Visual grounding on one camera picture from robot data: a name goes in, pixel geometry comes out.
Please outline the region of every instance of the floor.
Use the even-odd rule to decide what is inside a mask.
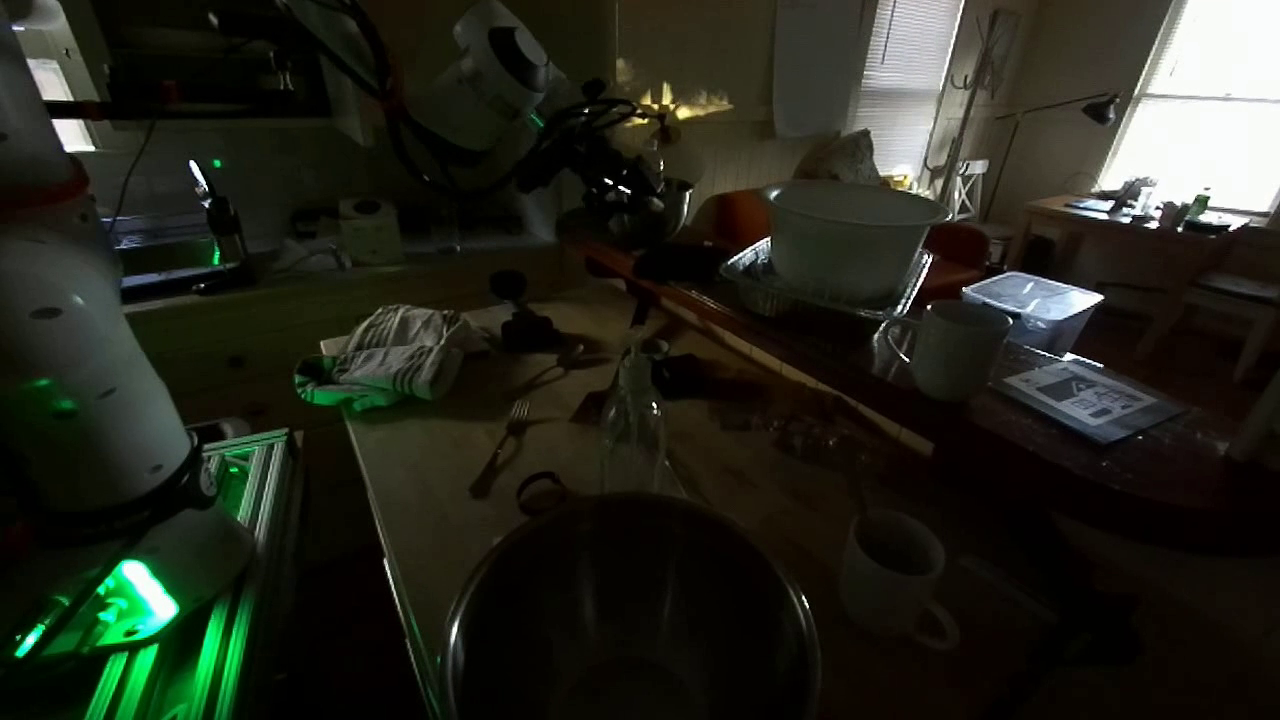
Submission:
[[[1270,355],[1257,376],[1234,385],[1234,361],[1239,345],[1185,331],[1170,342],[1162,361],[1131,367],[1124,365],[1124,355],[1140,331],[1145,321],[1138,318],[1097,313],[1075,351],[1205,409],[1226,427],[1234,427],[1250,412],[1253,398],[1270,380],[1270,367],[1280,365],[1277,355]],[[294,649],[297,665],[279,686],[275,718],[347,718],[351,709],[362,709],[355,718],[383,720],[425,718],[372,537],[363,537],[355,554],[308,570],[301,596],[301,639]],[[1166,653],[1158,653],[1158,659],[1140,669],[1075,678],[1069,672],[1063,681],[1050,686],[1024,718],[1205,718],[1212,709],[1226,709],[1226,697],[1234,697],[1230,681],[1238,681],[1238,672],[1250,672],[1230,659],[1212,659],[1217,678],[1230,681],[1193,678],[1202,687],[1217,691],[1170,700],[1166,709],[1151,705],[1151,697],[1170,697],[1166,686],[1172,678],[1196,672],[1189,669],[1196,657],[1205,659],[1205,653],[1212,657],[1219,649],[1196,636],[1196,629],[1185,629],[1185,622],[1170,622],[1162,613],[1150,613],[1145,625],[1145,631],[1162,636],[1158,649]],[[1250,700],[1239,705],[1245,709],[1238,709],[1234,718],[1264,718],[1264,709]]]

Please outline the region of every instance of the cable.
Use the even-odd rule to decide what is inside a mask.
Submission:
[[[118,219],[120,219],[120,212],[125,212],[125,198],[130,198],[132,171],[136,171],[136,164],[146,160],[146,153],[149,153],[149,145],[153,145],[153,137],[155,137],[155,125],[159,125],[159,120],[153,118],[146,140],[136,145],[130,167],[125,167],[125,175],[120,175],[118,204],[111,204],[111,219],[107,219],[107,246],[111,246],[111,250],[120,246],[120,241],[118,241]]]

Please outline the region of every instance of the white box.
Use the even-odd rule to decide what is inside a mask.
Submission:
[[[1106,299],[1102,292],[1033,275],[1033,272],[1001,272],[980,284],[970,284],[962,295],[970,305],[988,305],[1009,313],[1016,321],[1013,342],[1050,348],[1050,351],[1075,348],[1075,338],[1086,331],[1094,310]]]

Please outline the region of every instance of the metal bowl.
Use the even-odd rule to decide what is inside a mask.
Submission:
[[[713,511],[571,499],[504,537],[448,631],[455,720],[803,720],[807,599]]]

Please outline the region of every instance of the mug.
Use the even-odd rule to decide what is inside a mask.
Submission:
[[[994,365],[1009,342],[1013,318],[988,305],[938,299],[921,321],[889,321],[907,328],[907,348],[894,351],[911,367],[926,398],[964,406],[988,387]]]
[[[847,527],[839,599],[863,629],[947,653],[962,625],[932,599],[947,570],[945,541],[917,518],[872,507]]]

